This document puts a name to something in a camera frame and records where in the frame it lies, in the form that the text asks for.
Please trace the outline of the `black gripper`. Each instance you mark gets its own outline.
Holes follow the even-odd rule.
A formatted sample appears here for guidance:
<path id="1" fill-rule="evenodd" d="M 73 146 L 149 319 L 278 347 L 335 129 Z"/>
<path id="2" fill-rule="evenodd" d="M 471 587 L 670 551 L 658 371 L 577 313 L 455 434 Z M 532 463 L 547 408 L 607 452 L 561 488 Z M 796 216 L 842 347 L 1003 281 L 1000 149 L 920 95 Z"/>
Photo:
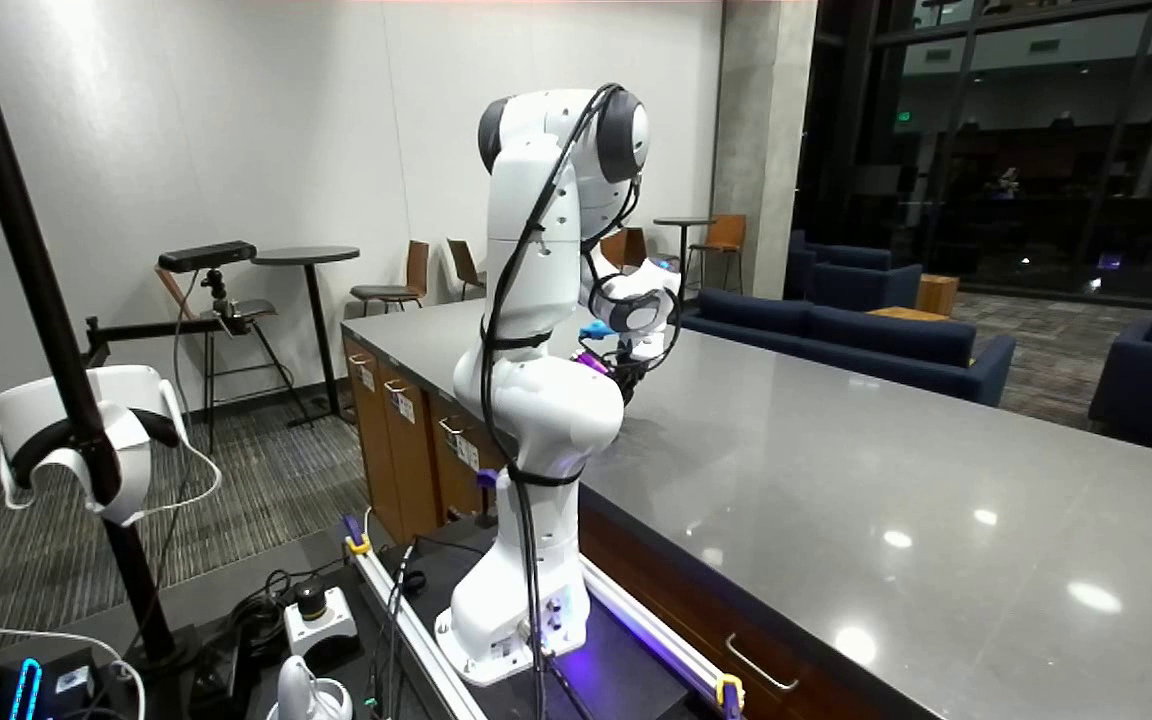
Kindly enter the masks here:
<path id="1" fill-rule="evenodd" d="M 617 340 L 613 352 L 613 382 L 619 388 L 622 399 L 637 396 L 637 385 L 653 371 L 653 365 L 637 352 L 637 344 L 629 335 Z"/>

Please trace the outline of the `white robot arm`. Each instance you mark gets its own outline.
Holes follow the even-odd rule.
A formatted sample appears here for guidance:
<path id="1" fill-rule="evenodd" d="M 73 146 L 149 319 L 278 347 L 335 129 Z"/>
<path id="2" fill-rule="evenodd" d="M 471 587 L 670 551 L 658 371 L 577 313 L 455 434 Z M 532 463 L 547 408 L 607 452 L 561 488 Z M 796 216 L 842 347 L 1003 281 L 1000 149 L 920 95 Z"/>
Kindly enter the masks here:
<path id="1" fill-rule="evenodd" d="M 679 271 L 599 251 L 649 161 L 649 111 L 622 83 L 491 99 L 478 161 L 491 294 L 451 388 L 506 463 L 494 540 L 451 587 L 435 639 L 491 687 L 588 637 L 579 478 L 619 437 L 629 388 L 665 362 Z"/>

